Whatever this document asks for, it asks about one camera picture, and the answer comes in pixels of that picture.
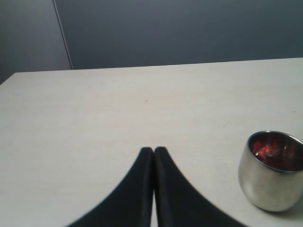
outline wall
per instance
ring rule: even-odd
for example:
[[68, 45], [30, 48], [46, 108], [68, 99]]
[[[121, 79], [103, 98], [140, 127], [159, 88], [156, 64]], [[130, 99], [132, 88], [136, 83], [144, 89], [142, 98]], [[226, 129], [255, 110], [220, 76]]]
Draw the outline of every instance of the wall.
[[76, 69], [303, 57], [303, 1], [56, 0]]
[[0, 84], [15, 72], [68, 70], [52, 0], [0, 1]]

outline white table surface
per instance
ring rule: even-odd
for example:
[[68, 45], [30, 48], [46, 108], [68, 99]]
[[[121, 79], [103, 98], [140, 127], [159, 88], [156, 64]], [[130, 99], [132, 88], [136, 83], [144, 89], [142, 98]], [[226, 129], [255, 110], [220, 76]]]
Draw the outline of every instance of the white table surface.
[[166, 146], [237, 220], [301, 227], [303, 202], [267, 213], [240, 189], [244, 144], [261, 130], [303, 139], [303, 58], [16, 73], [0, 86], [0, 226], [63, 227], [116, 187], [141, 147]]

